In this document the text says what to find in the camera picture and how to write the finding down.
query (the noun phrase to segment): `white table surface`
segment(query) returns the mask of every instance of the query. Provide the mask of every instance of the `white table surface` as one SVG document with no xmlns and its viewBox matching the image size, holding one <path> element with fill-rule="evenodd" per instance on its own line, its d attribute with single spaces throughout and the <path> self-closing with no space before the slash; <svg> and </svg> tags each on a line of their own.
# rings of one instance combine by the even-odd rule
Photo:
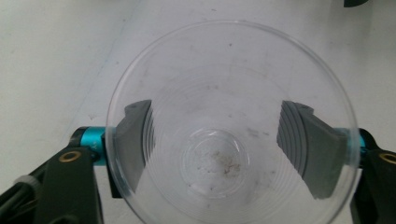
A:
<svg viewBox="0 0 396 224">
<path fill-rule="evenodd" d="M 79 126 L 104 126 L 120 76 L 149 43 L 198 21 L 272 26 L 316 52 L 343 84 L 359 126 L 395 151 L 396 1 L 2 0 L 0 192 L 66 146 Z M 106 223 L 140 223 L 109 196 L 97 168 Z M 346 208 L 334 223 L 351 223 Z"/>
</svg>

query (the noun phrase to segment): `white countertop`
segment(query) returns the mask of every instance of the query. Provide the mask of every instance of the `white countertop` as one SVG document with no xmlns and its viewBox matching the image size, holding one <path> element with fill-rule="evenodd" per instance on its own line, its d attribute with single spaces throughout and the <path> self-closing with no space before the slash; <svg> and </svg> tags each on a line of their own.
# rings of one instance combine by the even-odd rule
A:
<svg viewBox="0 0 396 224">
<path fill-rule="evenodd" d="M 79 126 L 105 126 L 131 60 L 155 39 L 198 21 L 246 20 L 301 40 L 343 84 L 361 128 L 396 151 L 396 2 L 370 0 L 3 0 L 0 3 L 0 192 L 66 146 Z M 110 199 L 106 223 L 140 223 Z M 351 223 L 347 209 L 334 223 Z"/>
</svg>

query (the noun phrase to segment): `blue metal part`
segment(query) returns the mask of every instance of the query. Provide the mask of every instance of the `blue metal part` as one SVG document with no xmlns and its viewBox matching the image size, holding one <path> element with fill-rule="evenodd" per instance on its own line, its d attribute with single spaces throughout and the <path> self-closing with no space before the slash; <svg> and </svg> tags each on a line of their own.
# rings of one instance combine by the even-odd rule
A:
<svg viewBox="0 0 396 224">
<path fill-rule="evenodd" d="M 81 137 L 81 146 L 89 147 L 91 151 L 99 155 L 99 160 L 94 165 L 106 165 L 105 146 L 102 141 L 102 135 L 105 133 L 106 127 L 89 127 Z"/>
</svg>

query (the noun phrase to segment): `clear plastic bowl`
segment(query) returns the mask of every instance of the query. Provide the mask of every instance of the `clear plastic bowl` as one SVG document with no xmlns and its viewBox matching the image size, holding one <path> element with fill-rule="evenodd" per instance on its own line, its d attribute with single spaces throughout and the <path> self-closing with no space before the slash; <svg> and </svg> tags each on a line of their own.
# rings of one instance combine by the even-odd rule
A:
<svg viewBox="0 0 396 224">
<path fill-rule="evenodd" d="M 121 143 L 125 107 L 140 101 L 150 102 L 143 119 L 132 115 L 141 129 Z M 308 121 L 295 111 L 307 108 L 321 125 L 314 134 L 299 129 Z M 150 45 L 120 80 L 106 126 L 115 182 L 145 223 L 328 223 L 359 161 L 356 120 L 331 69 L 292 37 L 246 21 L 198 23 Z M 342 133 L 344 149 L 323 149 L 316 133 Z"/>
</svg>

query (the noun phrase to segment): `transparent dish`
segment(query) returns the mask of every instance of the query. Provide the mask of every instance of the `transparent dish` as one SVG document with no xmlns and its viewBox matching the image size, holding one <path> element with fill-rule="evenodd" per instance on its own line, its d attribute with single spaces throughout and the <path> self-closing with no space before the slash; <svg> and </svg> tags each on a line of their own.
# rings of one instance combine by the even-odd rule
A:
<svg viewBox="0 0 396 224">
<path fill-rule="evenodd" d="M 328 223 L 351 192 L 356 120 L 331 69 L 273 28 L 166 35 L 111 100 L 108 163 L 145 223 Z"/>
</svg>

